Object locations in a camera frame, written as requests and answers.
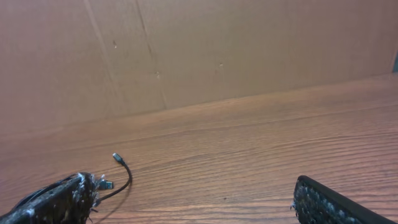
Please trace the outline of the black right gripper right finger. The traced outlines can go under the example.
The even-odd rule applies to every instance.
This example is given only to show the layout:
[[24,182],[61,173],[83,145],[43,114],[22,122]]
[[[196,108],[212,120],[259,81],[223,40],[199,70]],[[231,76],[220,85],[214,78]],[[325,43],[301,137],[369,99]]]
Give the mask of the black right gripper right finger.
[[396,224],[306,175],[298,177],[290,207],[304,224]]

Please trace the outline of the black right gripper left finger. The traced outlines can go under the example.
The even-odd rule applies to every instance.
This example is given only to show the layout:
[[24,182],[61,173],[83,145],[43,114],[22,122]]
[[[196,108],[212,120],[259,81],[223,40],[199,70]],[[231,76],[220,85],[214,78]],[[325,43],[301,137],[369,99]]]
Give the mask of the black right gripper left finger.
[[1,224],[86,223],[97,198],[95,176],[79,172],[25,196]]

